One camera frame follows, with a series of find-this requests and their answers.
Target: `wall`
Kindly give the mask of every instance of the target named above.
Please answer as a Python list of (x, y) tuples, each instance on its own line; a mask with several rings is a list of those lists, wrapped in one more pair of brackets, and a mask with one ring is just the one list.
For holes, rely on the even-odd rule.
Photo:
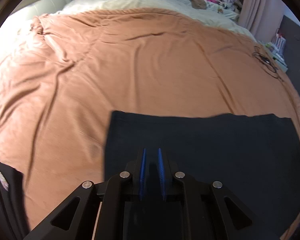
[(283, 53), (288, 65), (287, 75), (300, 95), (300, 26), (289, 17), (284, 16), (280, 30), (287, 40)]
[(286, 6), (284, 8), (284, 15), (287, 16), (289, 19), (291, 19), (292, 21), (294, 21), (296, 24), (298, 24), (300, 26), (300, 22), (297, 19), (297, 17), (293, 14), (293, 12), (289, 9), (288, 6)]

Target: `black metal bracket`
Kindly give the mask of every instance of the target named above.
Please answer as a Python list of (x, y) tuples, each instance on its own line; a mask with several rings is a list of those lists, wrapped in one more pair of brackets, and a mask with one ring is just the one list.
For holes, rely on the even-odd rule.
[[(251, 210), (221, 182), (211, 185), (178, 171), (159, 149), (163, 201), (181, 201), (184, 240), (278, 240)], [(146, 150), (129, 162), (126, 171), (107, 182), (86, 181), (51, 212), (25, 240), (122, 239), (124, 202), (140, 201), (144, 187)]]

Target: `bedding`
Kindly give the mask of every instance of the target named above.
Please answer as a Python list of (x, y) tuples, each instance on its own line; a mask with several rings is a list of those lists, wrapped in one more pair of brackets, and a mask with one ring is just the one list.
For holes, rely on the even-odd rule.
[[(35, 17), (0, 62), (0, 162), (24, 174), (31, 228), (82, 181), (103, 181), (113, 110), (183, 117), (273, 113), (291, 118), (300, 140), (296, 90), (280, 70), (280, 79), (266, 73), (252, 56), (252, 36), (230, 19), (232, 27), (215, 12), (198, 16), (165, 0), (158, 7), (173, 10), (145, 3), (116, 10), (119, 0), (83, 1)], [(111, 10), (93, 10), (102, 6)]]
[(5, 55), (18, 48), (19, 41), (29, 32), (32, 20), (20, 20), (17, 15), (9, 16), (0, 28), (0, 61)]
[[(238, 13), (224, 9), (222, 6), (207, 0), (205, 2), (207, 3), (207, 10), (192, 8), (190, 0), (73, 0), (59, 13), (75, 14), (96, 9), (162, 8), (182, 13), (192, 19), (199, 20), (204, 25), (224, 28), (254, 39), (247, 29), (235, 23), (239, 18)], [(217, 13), (220, 8), (223, 10), (222, 14)]]

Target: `brown plush toy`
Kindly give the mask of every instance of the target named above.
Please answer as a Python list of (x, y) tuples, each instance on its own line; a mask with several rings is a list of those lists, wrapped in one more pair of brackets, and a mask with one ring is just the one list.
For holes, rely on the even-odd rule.
[(207, 3), (205, 0), (190, 0), (192, 8), (194, 9), (203, 9), (207, 8)]

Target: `black cloth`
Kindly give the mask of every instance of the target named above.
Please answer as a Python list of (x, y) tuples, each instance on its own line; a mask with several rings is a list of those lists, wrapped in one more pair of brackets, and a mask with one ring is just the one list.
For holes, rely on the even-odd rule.
[(0, 162), (0, 172), (9, 184), (8, 191), (0, 182), (4, 207), (17, 240), (21, 240), (29, 233), (29, 226), (24, 208), (22, 179), (23, 174), (16, 169)]
[(289, 118), (157, 117), (115, 111), (105, 148), (105, 179), (123, 171), (140, 147), (161, 147), (179, 170), (198, 181), (221, 181), (278, 236), (300, 211), (300, 142)]

